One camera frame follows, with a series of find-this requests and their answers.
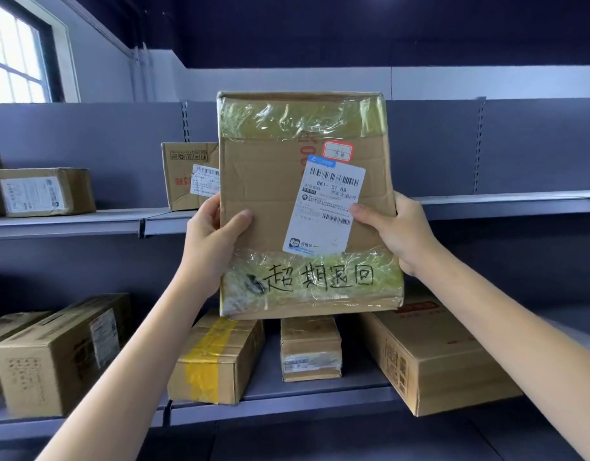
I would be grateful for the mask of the small cardboard box white label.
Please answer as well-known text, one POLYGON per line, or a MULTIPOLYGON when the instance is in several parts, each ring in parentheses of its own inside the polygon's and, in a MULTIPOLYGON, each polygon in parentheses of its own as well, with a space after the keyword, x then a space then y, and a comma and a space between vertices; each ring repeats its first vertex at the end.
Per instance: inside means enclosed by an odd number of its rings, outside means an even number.
POLYGON ((91 174, 85 168, 0 169, 7 217, 48 217, 96 211, 91 174))

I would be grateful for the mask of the cardboard box yellow tape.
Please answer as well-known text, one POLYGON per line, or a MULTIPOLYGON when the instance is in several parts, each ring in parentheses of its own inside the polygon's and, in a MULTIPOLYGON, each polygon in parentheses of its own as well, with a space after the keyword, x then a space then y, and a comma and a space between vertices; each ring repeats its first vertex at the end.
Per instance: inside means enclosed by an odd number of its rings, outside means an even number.
POLYGON ((207 311, 191 328, 167 391, 170 400, 236 405, 265 344, 263 321, 207 311))

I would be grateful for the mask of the person's right hand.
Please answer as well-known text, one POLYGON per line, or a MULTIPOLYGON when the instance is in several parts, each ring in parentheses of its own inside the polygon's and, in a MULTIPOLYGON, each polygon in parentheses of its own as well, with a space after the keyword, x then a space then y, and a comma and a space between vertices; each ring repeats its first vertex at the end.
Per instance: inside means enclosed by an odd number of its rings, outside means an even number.
POLYGON ((416 277, 429 260, 435 259, 444 247, 433 235, 419 201, 394 192, 394 225, 377 230, 383 243, 398 258, 401 269, 416 277))

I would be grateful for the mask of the person's left hand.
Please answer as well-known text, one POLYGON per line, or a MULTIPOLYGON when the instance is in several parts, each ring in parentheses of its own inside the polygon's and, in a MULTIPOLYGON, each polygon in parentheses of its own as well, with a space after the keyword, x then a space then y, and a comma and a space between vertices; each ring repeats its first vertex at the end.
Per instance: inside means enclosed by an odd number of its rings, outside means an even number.
POLYGON ((187 223, 182 261, 174 278, 179 291, 207 299, 218 290, 235 251, 221 245, 223 226, 220 195, 215 194, 187 223))

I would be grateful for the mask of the taped cardboard parcel with handwriting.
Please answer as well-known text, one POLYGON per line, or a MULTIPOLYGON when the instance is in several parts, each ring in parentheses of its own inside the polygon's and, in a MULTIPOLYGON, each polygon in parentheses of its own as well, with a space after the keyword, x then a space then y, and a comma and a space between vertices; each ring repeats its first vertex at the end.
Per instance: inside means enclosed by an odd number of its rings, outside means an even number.
POLYGON ((217 129, 221 223, 253 214, 221 279, 222 317, 402 306, 397 258, 349 212, 396 216, 382 93, 219 92, 217 129))

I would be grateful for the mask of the window with bars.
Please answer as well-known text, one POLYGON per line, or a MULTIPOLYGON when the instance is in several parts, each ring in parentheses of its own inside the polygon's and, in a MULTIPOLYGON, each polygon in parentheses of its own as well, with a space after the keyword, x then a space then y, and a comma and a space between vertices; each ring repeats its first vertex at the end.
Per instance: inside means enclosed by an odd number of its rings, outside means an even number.
POLYGON ((35 0, 0 0, 0 104, 80 100, 66 25, 35 0))

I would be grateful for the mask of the grey metal shelving unit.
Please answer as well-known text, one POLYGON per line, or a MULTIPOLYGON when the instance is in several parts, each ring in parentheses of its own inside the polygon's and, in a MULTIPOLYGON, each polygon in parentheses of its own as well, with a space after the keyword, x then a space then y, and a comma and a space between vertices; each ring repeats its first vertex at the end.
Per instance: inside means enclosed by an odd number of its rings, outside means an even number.
MULTIPOLYGON (((100 209, 167 206, 161 143, 217 139, 215 101, 0 104, 8 168, 91 170, 100 209)), ((410 197, 590 190, 590 98, 386 101, 391 177, 410 197)), ((590 213, 429 209, 438 238, 505 293, 590 334, 590 213)), ((132 234, 0 240, 0 316, 130 292, 149 310, 181 237, 132 234)))

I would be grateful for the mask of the upright cardboard box with label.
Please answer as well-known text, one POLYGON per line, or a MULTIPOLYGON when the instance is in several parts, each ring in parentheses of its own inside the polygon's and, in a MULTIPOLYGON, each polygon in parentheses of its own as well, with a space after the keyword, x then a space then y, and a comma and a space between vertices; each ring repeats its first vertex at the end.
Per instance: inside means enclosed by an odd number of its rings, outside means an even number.
POLYGON ((219 145, 163 143, 163 171, 171 211, 198 209, 220 190, 219 145))

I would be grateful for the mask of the small narrow cardboard box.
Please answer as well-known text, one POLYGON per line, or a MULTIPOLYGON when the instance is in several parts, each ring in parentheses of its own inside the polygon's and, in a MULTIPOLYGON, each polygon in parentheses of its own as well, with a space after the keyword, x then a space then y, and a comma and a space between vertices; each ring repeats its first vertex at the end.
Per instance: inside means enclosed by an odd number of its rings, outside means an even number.
POLYGON ((333 316, 282 318, 280 325, 284 382, 342 377, 342 338, 333 316))

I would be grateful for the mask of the large cardboard box red label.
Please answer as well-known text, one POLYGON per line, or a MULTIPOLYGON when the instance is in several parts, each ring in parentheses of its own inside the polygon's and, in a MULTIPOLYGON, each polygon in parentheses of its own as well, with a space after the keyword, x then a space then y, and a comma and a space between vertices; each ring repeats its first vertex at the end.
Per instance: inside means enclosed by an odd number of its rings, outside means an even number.
POLYGON ((397 310, 358 315, 362 341, 415 417, 523 395, 519 386, 424 286, 397 310))

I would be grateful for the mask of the person's right forearm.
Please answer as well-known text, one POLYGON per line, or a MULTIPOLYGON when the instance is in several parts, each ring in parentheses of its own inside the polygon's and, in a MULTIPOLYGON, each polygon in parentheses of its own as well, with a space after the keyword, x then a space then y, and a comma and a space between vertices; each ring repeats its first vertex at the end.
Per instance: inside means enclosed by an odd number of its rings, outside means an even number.
POLYGON ((590 349, 556 329, 447 249, 400 259, 480 342, 585 461, 590 461, 590 349))

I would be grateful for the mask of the long cardboard box side label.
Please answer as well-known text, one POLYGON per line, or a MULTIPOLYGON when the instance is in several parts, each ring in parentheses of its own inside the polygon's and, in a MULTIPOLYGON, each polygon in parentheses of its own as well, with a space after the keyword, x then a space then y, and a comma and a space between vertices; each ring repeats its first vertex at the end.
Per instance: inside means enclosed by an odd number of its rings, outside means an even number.
POLYGON ((133 330, 129 293, 92 296, 0 342, 8 413, 65 417, 114 361, 133 330))

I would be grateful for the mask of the person's left forearm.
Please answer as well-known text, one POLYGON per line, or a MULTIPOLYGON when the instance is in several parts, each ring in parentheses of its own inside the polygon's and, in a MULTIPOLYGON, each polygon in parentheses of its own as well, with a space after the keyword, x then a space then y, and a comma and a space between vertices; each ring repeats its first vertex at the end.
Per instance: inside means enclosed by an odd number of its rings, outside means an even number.
POLYGON ((181 264, 132 338, 35 461, 136 461, 189 331, 223 268, 181 264))

